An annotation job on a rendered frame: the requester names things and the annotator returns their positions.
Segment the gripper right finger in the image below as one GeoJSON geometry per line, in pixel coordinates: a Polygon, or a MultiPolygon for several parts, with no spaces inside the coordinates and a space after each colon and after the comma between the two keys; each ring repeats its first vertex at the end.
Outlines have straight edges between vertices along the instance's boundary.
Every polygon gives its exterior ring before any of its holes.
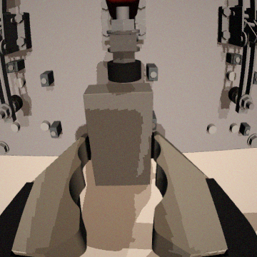
{"type": "Polygon", "coordinates": [[[151,158],[163,197],[153,217],[157,256],[257,257],[256,232],[214,178],[157,131],[151,135],[151,158]]]}

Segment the grey fixture plate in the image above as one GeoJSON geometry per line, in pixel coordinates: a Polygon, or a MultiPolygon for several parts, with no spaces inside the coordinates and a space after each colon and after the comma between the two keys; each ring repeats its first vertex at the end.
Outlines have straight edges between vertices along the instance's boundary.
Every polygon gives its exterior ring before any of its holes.
{"type": "Polygon", "coordinates": [[[17,132],[0,120],[0,141],[9,147],[3,156],[60,156],[88,133],[83,94],[93,84],[150,83],[156,131],[182,153],[257,148],[247,143],[257,134],[257,84],[254,109],[238,114],[228,92],[239,87],[241,65],[226,62],[226,53],[243,55],[243,47],[218,42],[218,8],[238,0],[145,1],[146,39],[136,42],[135,52],[141,79],[116,83],[108,80],[113,53],[103,41],[101,0],[6,0],[6,12],[29,13],[32,47],[4,56],[5,63],[24,59],[25,68],[7,73],[11,95],[23,106],[15,113],[17,132]],[[146,64],[157,66],[158,81],[147,79],[146,64]],[[40,75],[52,70],[54,82],[42,87],[40,75]],[[236,73],[235,81],[226,78],[228,71],[236,73]],[[22,87],[16,86],[19,77],[26,79],[22,87]],[[60,136],[43,131],[43,121],[61,121],[60,136]],[[239,131],[244,122],[249,136],[239,131]]]}

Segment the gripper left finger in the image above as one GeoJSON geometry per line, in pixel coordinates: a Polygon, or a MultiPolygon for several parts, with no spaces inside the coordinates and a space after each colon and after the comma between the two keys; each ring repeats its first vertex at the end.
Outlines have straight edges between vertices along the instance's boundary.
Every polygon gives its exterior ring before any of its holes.
{"type": "Polygon", "coordinates": [[[86,252],[80,194],[89,160],[85,133],[25,183],[0,215],[0,257],[80,257],[86,252]]]}

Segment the red-handled toggle clamp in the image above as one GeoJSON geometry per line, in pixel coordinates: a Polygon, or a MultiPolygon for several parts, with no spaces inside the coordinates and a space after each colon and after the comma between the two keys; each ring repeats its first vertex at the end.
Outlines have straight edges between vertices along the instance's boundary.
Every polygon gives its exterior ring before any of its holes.
{"type": "Polygon", "coordinates": [[[20,96],[11,95],[4,55],[31,47],[29,13],[11,14],[11,12],[6,12],[6,0],[1,0],[0,71],[6,101],[0,79],[0,120],[3,119],[4,123],[15,122],[15,113],[23,106],[20,96]]]}

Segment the grey toggle clamp with red handle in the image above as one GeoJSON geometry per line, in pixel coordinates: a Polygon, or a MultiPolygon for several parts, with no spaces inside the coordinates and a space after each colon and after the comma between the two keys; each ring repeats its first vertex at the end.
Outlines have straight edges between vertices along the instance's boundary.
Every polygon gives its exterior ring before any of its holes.
{"type": "Polygon", "coordinates": [[[238,114],[247,114],[249,109],[254,109],[251,91],[257,51],[256,0],[250,0],[250,5],[251,7],[244,11],[244,0],[238,0],[238,5],[235,7],[220,6],[218,8],[218,42],[243,47],[239,87],[234,86],[228,92],[229,99],[236,104],[238,114]],[[246,92],[244,92],[249,47],[251,47],[251,55],[246,92]]]}

